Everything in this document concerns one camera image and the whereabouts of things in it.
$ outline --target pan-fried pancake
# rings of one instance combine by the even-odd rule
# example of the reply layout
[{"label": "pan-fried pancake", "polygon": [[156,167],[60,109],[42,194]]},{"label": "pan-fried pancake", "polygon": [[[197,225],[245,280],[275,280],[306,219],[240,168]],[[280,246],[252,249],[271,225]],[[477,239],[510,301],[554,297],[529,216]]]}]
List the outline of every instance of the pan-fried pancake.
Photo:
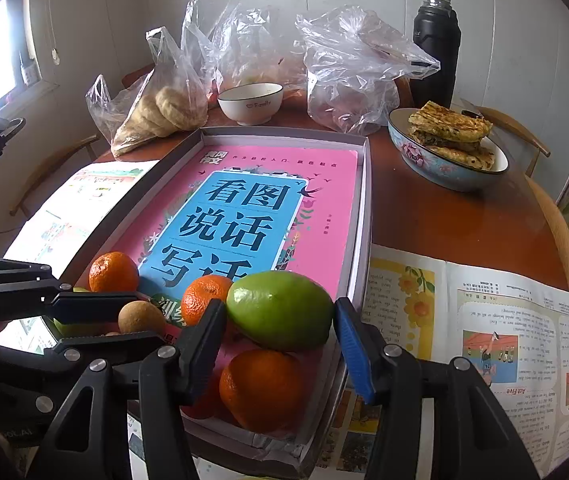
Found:
[{"label": "pan-fried pancake", "polygon": [[441,146],[443,148],[453,148],[454,150],[462,150],[463,152],[472,153],[477,151],[480,147],[478,142],[458,142],[457,140],[446,140],[442,137],[436,137],[432,134],[427,134],[411,126],[409,128],[409,136],[418,144],[423,146]]},{"label": "pan-fried pancake", "polygon": [[466,117],[432,101],[409,116],[408,121],[421,132],[458,142],[478,142],[493,126],[489,121]]},{"label": "pan-fried pancake", "polygon": [[442,155],[449,160],[453,160],[469,168],[476,168],[477,170],[488,171],[493,167],[495,162],[495,155],[482,146],[478,147],[478,149],[472,153],[442,146],[428,146],[427,148],[431,152]]}]

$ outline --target pink book cover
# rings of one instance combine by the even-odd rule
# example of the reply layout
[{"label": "pink book cover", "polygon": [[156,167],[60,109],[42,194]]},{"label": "pink book cover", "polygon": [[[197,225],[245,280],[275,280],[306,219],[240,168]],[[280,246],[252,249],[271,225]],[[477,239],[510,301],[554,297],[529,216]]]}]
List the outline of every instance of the pink book cover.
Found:
[{"label": "pink book cover", "polygon": [[[161,250],[154,245],[168,229],[172,219],[178,216],[183,205],[210,174],[219,170],[284,173],[307,181],[300,190],[301,199],[290,226],[281,233],[284,243],[272,268],[303,274],[322,285],[335,299],[353,206],[356,151],[284,146],[205,146],[154,197],[112,250],[128,254],[142,267],[152,251]],[[167,325],[165,338],[173,342],[180,327],[184,326],[180,298],[167,297],[161,292],[160,283],[157,294],[149,294],[148,288],[147,284],[144,292],[152,297],[153,303],[162,309],[171,323]],[[224,342],[215,372],[221,370],[232,357],[250,348],[256,346],[246,338]],[[298,353],[297,356],[303,364],[307,387],[311,391],[317,380],[321,349]]]}]

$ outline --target chair backrest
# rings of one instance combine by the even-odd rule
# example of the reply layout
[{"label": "chair backrest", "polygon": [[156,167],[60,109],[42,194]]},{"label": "chair backrest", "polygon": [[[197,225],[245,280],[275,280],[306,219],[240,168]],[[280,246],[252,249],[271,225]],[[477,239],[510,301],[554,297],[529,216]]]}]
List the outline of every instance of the chair backrest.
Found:
[{"label": "chair backrest", "polygon": [[506,130],[507,132],[510,132],[520,137],[520,139],[524,140],[525,142],[528,142],[529,144],[537,148],[535,155],[533,155],[533,158],[529,163],[529,167],[524,172],[526,176],[531,176],[533,174],[533,170],[535,169],[535,164],[538,161],[540,153],[542,153],[546,157],[551,156],[551,152],[544,145],[544,143],[542,143],[542,141],[539,140],[538,137],[533,135],[526,126],[519,123],[511,116],[505,114],[504,112],[501,112],[500,110],[495,110],[494,108],[487,108],[485,106],[479,106],[477,107],[477,109],[480,110],[480,113],[482,113],[482,115],[487,121],[491,121],[493,124],[495,124],[495,126],[499,126],[503,130]]},{"label": "chair backrest", "polygon": [[122,78],[122,86],[125,88],[129,88],[133,83],[135,83],[140,77],[143,75],[147,75],[151,70],[155,68],[155,64],[151,63],[142,68],[139,68],[135,72],[128,73],[126,76]]},{"label": "chair backrest", "polygon": [[9,215],[15,216],[21,211],[29,220],[71,175],[98,158],[91,144],[99,138],[98,134],[93,134],[65,146],[43,160],[27,178],[20,199],[11,208]]},{"label": "chair backrest", "polygon": [[562,267],[564,267],[565,276],[567,277],[569,290],[569,230],[567,221],[562,216],[560,209],[557,208],[555,201],[544,191],[537,182],[525,176],[535,199],[538,201],[539,208],[542,209],[544,218],[551,228],[551,234],[555,240],[557,253],[560,256]]}]

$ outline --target flower pattern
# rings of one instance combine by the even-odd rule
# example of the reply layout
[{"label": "flower pattern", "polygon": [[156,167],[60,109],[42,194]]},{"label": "flower pattern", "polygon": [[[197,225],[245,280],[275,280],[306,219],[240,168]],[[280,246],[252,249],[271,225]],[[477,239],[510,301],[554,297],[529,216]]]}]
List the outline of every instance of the flower pattern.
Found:
[{"label": "flower pattern", "polygon": [[416,164],[418,167],[422,168],[426,164],[426,160],[424,160],[424,156],[422,153],[411,144],[402,144],[402,151],[407,155],[409,160]]},{"label": "flower pattern", "polygon": [[410,272],[405,272],[400,276],[398,285],[400,286],[400,290],[409,296],[414,292],[417,292],[418,289],[417,281]]},{"label": "flower pattern", "polygon": [[435,297],[430,292],[415,292],[407,298],[404,311],[418,327],[433,325]]}]

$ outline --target wooden chair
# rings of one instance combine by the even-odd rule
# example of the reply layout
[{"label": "wooden chair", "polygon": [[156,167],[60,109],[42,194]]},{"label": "wooden chair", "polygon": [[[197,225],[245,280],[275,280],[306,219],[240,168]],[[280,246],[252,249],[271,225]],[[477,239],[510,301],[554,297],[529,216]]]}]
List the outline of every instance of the wooden chair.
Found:
[{"label": "wooden chair", "polygon": [[551,152],[549,152],[549,149],[541,142],[541,140],[511,116],[499,110],[495,110],[494,108],[487,108],[485,106],[478,106],[477,109],[480,110],[487,121],[491,121],[495,126],[499,126],[503,130],[511,132],[512,134],[520,137],[524,142],[528,142],[534,148],[537,148],[535,155],[533,155],[533,158],[529,163],[529,167],[524,172],[526,176],[530,177],[533,174],[533,170],[535,169],[540,153],[546,157],[551,156]]},{"label": "wooden chair", "polygon": [[529,184],[535,199],[538,201],[539,208],[542,209],[542,213],[544,214],[544,218],[547,220],[549,228],[551,228],[551,233],[555,240],[555,246],[557,247],[562,267],[564,267],[565,276],[567,277],[569,290],[569,229],[567,221],[562,216],[560,209],[557,208],[555,201],[539,186],[537,182],[531,178],[533,170],[535,169],[535,164],[538,161],[539,154],[542,153],[544,156],[548,157],[551,156],[551,152],[535,135],[533,135],[533,133],[511,116],[499,110],[495,110],[494,108],[487,108],[484,106],[478,106],[475,108],[482,113],[487,121],[491,121],[503,130],[515,134],[520,137],[520,139],[528,142],[537,149],[529,163],[529,167],[524,172],[524,177],[527,184]]},{"label": "wooden chair", "polygon": [[151,70],[155,68],[155,63],[148,64],[139,68],[135,72],[128,73],[122,78],[122,86],[129,88],[133,83],[135,83],[141,76],[147,75]]},{"label": "wooden chair", "polygon": [[100,136],[98,134],[86,137],[85,139],[74,142],[70,146],[65,146],[61,150],[58,150],[43,160],[38,165],[36,170],[26,180],[26,184],[24,184],[20,199],[8,213],[11,216],[15,216],[18,211],[22,211],[26,219],[29,220],[34,215],[35,211],[31,211],[31,208],[26,206],[26,200],[34,193],[34,191],[36,191],[36,189],[42,186],[42,184],[45,183],[47,179],[49,179],[56,171],[58,171],[65,162],[67,162],[80,150],[87,150],[88,158],[91,162],[96,160],[98,156],[91,147],[91,144],[99,138]]}]

